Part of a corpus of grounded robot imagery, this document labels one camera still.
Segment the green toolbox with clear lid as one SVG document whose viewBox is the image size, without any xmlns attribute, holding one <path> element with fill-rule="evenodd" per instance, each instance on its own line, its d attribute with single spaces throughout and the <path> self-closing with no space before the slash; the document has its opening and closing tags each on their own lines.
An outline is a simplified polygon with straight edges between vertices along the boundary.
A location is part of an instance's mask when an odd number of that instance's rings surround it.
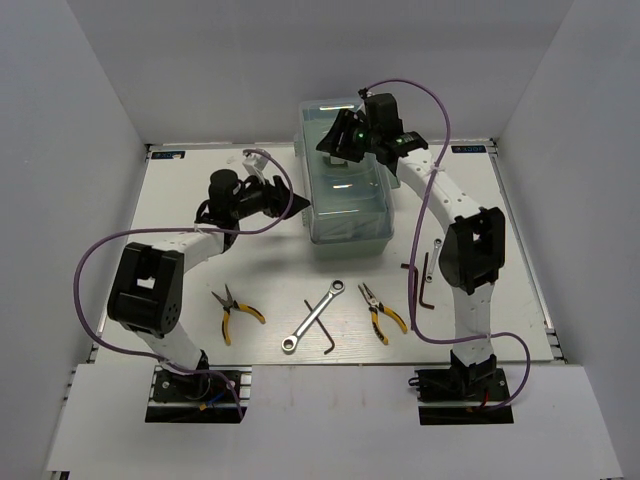
<svg viewBox="0 0 640 480">
<path fill-rule="evenodd" d="M 354 163 L 316 150 L 337 113 L 358 105 L 351 98 L 299 104 L 294 151 L 301 162 L 304 196 L 310 201 L 303 223 L 318 260 L 379 256 L 394 235 L 391 190 L 399 184 L 387 169 L 371 154 Z"/>
</svg>

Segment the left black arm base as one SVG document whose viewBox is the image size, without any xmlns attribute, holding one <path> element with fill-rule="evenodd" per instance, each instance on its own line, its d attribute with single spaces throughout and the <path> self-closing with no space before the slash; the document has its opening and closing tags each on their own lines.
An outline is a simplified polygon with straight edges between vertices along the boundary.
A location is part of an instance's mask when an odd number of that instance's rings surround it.
<svg viewBox="0 0 640 480">
<path fill-rule="evenodd" d="M 191 380 L 158 367 L 151 380 L 145 422 L 148 424 L 240 424 L 242 421 L 235 396 L 246 413 L 250 392 L 249 368 L 227 369 L 229 380 L 198 376 Z"/>
</svg>

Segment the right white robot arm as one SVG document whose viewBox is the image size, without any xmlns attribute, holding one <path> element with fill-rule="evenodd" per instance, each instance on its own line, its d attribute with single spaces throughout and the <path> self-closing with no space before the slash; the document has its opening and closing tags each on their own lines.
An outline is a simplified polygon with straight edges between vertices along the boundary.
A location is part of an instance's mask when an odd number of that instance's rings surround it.
<svg viewBox="0 0 640 480">
<path fill-rule="evenodd" d="M 469 197 L 444 172 L 441 156 L 426 162 L 418 158 L 428 143 L 405 129 L 392 94 L 363 88 L 358 95 L 360 107 L 340 110 L 316 149 L 350 162 L 373 155 L 438 221 L 444 233 L 438 266 L 454 300 L 455 336 L 448 342 L 451 384 L 459 396 L 475 398 L 497 370 L 490 302 L 505 264 L 505 215 Z"/>
</svg>

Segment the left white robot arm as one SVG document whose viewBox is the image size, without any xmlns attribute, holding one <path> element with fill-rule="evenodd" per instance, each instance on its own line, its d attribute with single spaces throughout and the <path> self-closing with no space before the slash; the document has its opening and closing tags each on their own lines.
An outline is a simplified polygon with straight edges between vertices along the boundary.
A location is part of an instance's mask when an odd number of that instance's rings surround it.
<svg viewBox="0 0 640 480">
<path fill-rule="evenodd" d="M 217 230 L 193 229 L 151 245 L 128 243 L 107 302 L 108 317 L 135 333 L 165 369 L 178 374 L 177 387 L 188 398 L 202 398 L 212 377 L 205 352 L 179 323 L 185 274 L 228 251 L 239 236 L 241 220 L 258 213 L 285 220 L 310 205 L 279 175 L 272 181 L 256 175 L 241 180 L 229 169 L 214 172 L 195 223 Z"/>
</svg>

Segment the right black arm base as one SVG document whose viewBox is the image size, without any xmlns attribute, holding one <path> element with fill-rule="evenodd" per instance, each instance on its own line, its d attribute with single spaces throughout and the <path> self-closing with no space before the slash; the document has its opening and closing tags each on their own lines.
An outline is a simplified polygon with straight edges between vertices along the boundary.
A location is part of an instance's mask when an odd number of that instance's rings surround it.
<svg viewBox="0 0 640 480">
<path fill-rule="evenodd" d="M 421 426 L 506 425 L 514 423 L 510 406 L 495 406 L 510 397 L 504 370 L 464 390 L 450 369 L 420 369 L 408 380 L 418 397 Z"/>
</svg>

